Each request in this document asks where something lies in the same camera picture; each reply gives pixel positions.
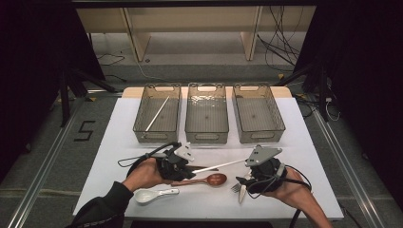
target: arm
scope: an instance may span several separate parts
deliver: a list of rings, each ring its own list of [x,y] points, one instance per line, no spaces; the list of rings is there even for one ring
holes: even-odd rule
[[[303,181],[300,174],[292,168],[287,168],[287,179],[294,179],[297,181]],[[301,210],[308,220],[314,225],[314,227],[332,227],[330,221],[326,218],[317,200],[303,185],[291,182],[284,182],[274,192],[266,192],[263,194],[266,197],[273,197],[281,200],[285,204]]]
[[[115,181],[104,197],[86,203],[68,227],[80,227],[87,223],[103,224],[103,227],[122,227],[125,209],[135,190],[161,183],[169,184],[171,181],[163,180],[155,159],[143,161],[122,183]]]

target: white spoon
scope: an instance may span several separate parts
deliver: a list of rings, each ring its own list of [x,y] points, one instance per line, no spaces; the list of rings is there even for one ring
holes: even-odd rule
[[[139,189],[134,194],[134,199],[139,203],[146,203],[152,201],[153,199],[164,196],[164,195],[178,195],[178,188],[171,188],[167,190],[154,191],[150,189]]]

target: person's left hand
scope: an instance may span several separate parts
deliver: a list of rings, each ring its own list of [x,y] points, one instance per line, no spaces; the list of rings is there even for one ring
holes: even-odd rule
[[[147,159],[139,164],[122,182],[128,190],[134,192],[139,188],[150,188],[157,184],[170,184],[172,180],[164,180],[158,171],[154,158]]]

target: white tabletop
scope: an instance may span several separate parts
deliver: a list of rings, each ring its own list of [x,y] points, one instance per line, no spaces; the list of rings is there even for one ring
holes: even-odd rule
[[[227,97],[229,133],[228,143],[224,145],[192,145],[195,161],[192,165],[213,166],[249,157],[255,144],[240,144],[231,97]],[[262,146],[280,147],[282,152],[276,156],[281,162],[292,165],[301,171],[313,185],[314,196],[329,219],[342,219],[335,194],[317,156],[317,152],[302,119],[294,98],[276,98],[278,109],[284,120],[286,130],[279,142],[260,143]],[[118,99],[98,154],[92,165],[86,184],[79,198],[74,215],[89,200],[104,196],[114,181],[125,179],[127,168],[122,168],[117,161],[140,156],[151,152],[158,145],[140,144],[132,130],[137,110],[138,98]],[[180,121],[180,142],[185,143],[184,122],[186,102],[182,102]],[[295,209],[282,202],[266,197],[251,199],[245,196],[242,204],[238,203],[238,194],[231,191],[237,183],[236,176],[243,177],[247,172],[244,164],[236,163],[220,168],[220,173],[228,177],[221,187],[206,184],[194,184],[177,187],[180,194],[160,197],[146,205],[130,201],[125,216],[136,219],[209,219],[209,220],[267,220],[290,219]],[[205,178],[215,173],[206,171],[194,179]],[[152,189],[164,190],[169,185],[157,185]]]

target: spoon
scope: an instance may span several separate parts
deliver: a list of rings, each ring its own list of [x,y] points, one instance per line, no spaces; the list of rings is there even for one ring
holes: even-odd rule
[[[207,183],[210,186],[220,186],[223,183],[226,182],[226,176],[225,174],[222,173],[215,173],[211,174],[205,179],[196,179],[196,180],[182,180],[182,181],[173,181],[171,183],[171,186],[183,186],[187,184],[192,184],[192,183],[199,183],[199,182],[204,182]]]
[[[146,203],[153,199],[164,195],[178,195],[178,188],[171,188],[167,190],[154,191],[150,189],[139,189],[134,194],[134,199],[139,203]]]

